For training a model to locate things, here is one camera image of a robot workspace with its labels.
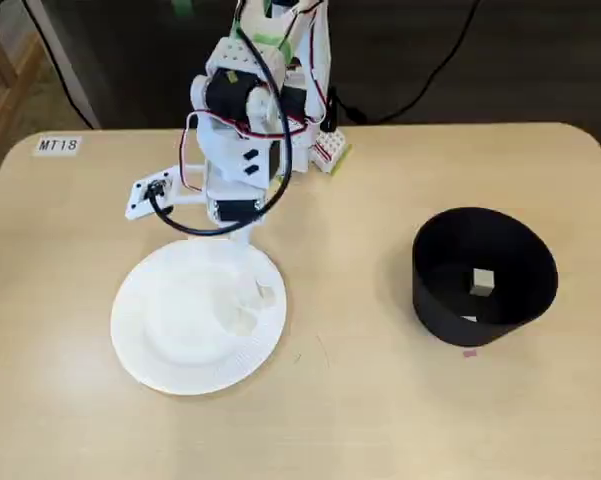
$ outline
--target wall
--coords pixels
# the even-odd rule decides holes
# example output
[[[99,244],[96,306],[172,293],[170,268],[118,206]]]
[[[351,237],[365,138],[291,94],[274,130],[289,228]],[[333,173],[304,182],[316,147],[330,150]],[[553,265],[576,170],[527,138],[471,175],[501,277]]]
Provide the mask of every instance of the wall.
[[[235,0],[42,0],[105,127],[176,127]],[[332,0],[332,80],[372,115],[409,101],[472,0]],[[483,0],[466,43],[398,122],[562,121],[601,140],[601,0]]]

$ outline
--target dark floor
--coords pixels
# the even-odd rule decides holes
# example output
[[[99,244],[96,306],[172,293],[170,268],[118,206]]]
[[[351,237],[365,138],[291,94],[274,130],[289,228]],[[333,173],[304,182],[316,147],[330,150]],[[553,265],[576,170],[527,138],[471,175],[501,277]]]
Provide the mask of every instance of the dark floor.
[[[45,59],[20,114],[16,116],[9,129],[8,145],[15,145],[23,138],[37,132],[83,130],[84,128],[84,123],[69,105],[55,71]]]

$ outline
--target white bracket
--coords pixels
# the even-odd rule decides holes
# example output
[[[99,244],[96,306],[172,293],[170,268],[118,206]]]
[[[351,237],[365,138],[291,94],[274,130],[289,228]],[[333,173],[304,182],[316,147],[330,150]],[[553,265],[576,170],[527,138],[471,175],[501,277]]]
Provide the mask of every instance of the white bracket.
[[[187,165],[190,172],[203,173],[204,165]],[[203,204],[206,202],[204,188],[199,194],[183,195],[184,185],[180,181],[180,170],[177,165],[154,173],[141,180],[137,180],[131,187],[131,195],[127,202],[125,216],[128,220],[135,220],[146,215],[154,213],[151,202],[147,197],[147,189],[152,182],[164,182],[164,197],[158,197],[157,203],[161,209],[172,207],[173,205],[191,205]]]
[[[333,133],[318,133],[318,138],[311,147],[311,161],[325,173],[331,173],[349,151],[349,144],[342,130]]]

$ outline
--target label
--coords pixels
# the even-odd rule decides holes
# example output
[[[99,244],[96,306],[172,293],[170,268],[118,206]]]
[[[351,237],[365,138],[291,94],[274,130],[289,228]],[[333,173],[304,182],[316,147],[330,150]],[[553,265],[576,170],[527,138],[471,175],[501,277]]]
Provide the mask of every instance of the label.
[[[33,151],[36,157],[75,157],[80,151],[82,137],[40,137]]]

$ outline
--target white connector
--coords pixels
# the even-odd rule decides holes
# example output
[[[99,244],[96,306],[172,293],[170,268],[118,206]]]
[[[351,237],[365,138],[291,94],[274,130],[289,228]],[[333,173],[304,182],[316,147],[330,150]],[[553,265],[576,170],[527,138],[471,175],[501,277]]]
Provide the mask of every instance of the white connector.
[[[331,173],[348,150],[347,139],[340,129],[333,133],[320,132],[311,147],[311,161],[323,172]]]
[[[178,174],[178,167],[175,166],[169,168],[168,170],[154,173],[153,175],[149,175],[142,180],[134,182],[133,186],[131,187],[131,195],[129,196],[127,210],[125,212],[127,219],[135,220],[136,218],[144,217],[145,215],[153,213],[153,207],[151,207],[151,203],[146,195],[149,184],[154,181],[165,182],[165,195],[164,197],[157,198],[157,203],[160,208],[165,209],[173,206],[173,184],[174,180],[178,178]]]

